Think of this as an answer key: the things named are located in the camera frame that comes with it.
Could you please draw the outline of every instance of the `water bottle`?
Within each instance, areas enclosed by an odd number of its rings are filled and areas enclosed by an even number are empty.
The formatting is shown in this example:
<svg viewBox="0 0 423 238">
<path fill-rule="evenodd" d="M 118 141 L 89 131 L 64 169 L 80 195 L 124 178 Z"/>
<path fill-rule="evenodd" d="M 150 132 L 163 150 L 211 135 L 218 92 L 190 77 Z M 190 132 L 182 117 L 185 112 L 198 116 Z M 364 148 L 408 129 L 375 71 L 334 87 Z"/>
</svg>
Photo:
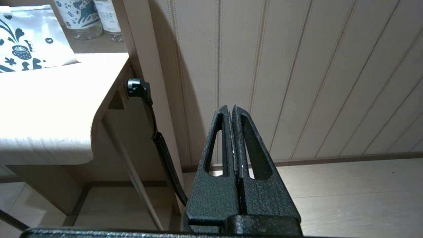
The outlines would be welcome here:
<svg viewBox="0 0 423 238">
<path fill-rule="evenodd" d="M 121 28 L 119 27 L 112 0 L 94 0 L 105 33 L 114 42 L 123 42 Z"/>
<path fill-rule="evenodd" d="M 102 34 L 102 23 L 93 0 L 57 0 L 55 3 L 75 39 L 88 40 Z"/>
</svg>

